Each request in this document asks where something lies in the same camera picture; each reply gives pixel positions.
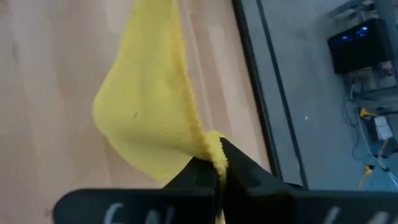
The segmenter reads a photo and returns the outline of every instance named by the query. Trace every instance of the microfiber cloth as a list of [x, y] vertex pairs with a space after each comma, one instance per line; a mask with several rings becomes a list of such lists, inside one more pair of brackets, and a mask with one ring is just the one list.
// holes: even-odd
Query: microfiber cloth
[[178, 10], [177, 0], [136, 0], [94, 100], [95, 123], [121, 157], [163, 184], [193, 156], [211, 161], [222, 183], [227, 160], [220, 134], [198, 119]]

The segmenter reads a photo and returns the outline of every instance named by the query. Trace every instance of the wooden table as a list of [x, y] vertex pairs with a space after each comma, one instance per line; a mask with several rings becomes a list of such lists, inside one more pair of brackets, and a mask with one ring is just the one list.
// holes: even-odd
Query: wooden table
[[[96, 130], [91, 104], [133, 3], [0, 2], [0, 223], [50, 223], [82, 187], [161, 187]], [[268, 169], [230, 0], [182, 0], [188, 72], [205, 129]]]

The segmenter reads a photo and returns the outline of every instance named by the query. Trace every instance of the gray floor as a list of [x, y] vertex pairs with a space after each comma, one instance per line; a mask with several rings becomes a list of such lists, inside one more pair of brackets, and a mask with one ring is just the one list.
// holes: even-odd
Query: gray floor
[[[254, 2], [245, 3], [246, 13], [254, 9]], [[343, 81], [333, 72], [326, 44], [338, 29], [325, 14], [343, 2], [262, 0], [311, 189], [354, 190], [363, 174], [364, 162], [351, 157], [356, 134], [343, 121]], [[297, 161], [291, 140], [286, 137], [289, 131], [267, 45], [261, 41], [264, 34], [256, 25], [259, 16], [254, 11], [247, 15], [252, 24], [251, 36], [257, 39], [256, 57], [264, 62], [259, 66], [260, 78], [284, 179], [299, 184]], [[366, 154], [361, 138], [356, 155]], [[393, 190], [394, 186], [383, 171], [376, 170], [364, 188]]]

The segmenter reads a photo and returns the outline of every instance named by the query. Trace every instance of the yellow cloth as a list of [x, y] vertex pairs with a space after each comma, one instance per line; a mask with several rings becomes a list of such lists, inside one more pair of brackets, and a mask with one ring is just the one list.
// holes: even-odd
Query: yellow cloth
[[161, 183], [195, 156], [225, 180], [220, 135], [204, 133], [186, 74], [178, 2], [137, 0], [94, 101], [98, 129], [130, 165]]

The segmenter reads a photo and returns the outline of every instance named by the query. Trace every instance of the yellow towel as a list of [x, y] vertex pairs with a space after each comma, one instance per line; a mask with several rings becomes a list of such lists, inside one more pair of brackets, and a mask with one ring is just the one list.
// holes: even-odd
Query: yellow towel
[[225, 180], [219, 133], [204, 133], [184, 59], [177, 0], [137, 0], [94, 101], [99, 130], [130, 165], [161, 183], [195, 156]]

